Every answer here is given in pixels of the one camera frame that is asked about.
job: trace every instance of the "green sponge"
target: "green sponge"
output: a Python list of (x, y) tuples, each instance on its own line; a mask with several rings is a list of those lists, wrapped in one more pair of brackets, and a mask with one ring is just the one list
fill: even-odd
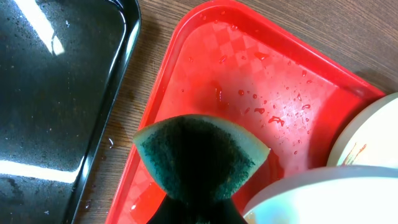
[(227, 200), (266, 160), (269, 148), (237, 124), (184, 115), (134, 136), (147, 170), (167, 195), (200, 214)]

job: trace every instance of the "white plate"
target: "white plate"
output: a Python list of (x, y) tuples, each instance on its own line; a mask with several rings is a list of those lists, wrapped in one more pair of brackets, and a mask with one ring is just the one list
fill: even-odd
[(398, 168), (398, 93), (377, 100), (344, 129), (327, 166)]
[(398, 170), (323, 167), (277, 181), (244, 209), (249, 224), (397, 223)]

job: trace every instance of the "black tray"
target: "black tray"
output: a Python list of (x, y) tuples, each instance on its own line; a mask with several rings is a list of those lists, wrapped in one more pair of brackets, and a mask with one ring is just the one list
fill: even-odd
[(135, 0), (0, 1), (0, 223), (71, 223), (137, 40)]

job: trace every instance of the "red tray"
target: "red tray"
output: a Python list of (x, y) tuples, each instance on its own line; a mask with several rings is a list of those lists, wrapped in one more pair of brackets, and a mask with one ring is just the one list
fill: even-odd
[[(139, 128), (196, 113), (255, 134), (272, 150), (233, 197), (242, 211), (267, 185), (325, 166), (342, 129), (382, 96), (245, 5), (216, 0), (178, 24)], [(146, 223), (164, 195), (133, 146), (106, 223)]]

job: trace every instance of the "wooden table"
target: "wooden table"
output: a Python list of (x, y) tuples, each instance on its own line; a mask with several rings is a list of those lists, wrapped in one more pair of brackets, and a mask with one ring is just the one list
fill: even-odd
[[(202, 2), (139, 1), (141, 33), (91, 170), (77, 223), (104, 223), (172, 32)], [(398, 1), (242, 2), (386, 93), (398, 91)], [(109, 138), (114, 141), (111, 149)]]

